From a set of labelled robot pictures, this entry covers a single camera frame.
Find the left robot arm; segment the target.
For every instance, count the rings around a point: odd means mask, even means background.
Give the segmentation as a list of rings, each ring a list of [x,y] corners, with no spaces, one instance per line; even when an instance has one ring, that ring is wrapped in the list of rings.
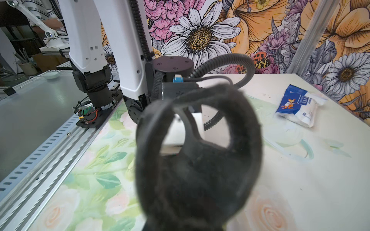
[[[188,77],[194,62],[181,56],[156,58],[142,1],[60,1],[70,62],[87,105],[75,108],[77,125],[99,128],[120,101],[133,122],[161,97],[162,84]]]

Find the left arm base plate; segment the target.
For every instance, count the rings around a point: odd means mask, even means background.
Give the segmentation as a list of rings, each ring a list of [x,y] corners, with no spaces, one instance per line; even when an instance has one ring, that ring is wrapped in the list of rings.
[[[78,101],[74,107],[74,113],[79,120],[76,123],[77,127],[99,129],[113,113],[123,98],[121,90],[111,90],[113,101],[109,105],[103,107],[93,106],[91,100],[86,96],[81,101]]]

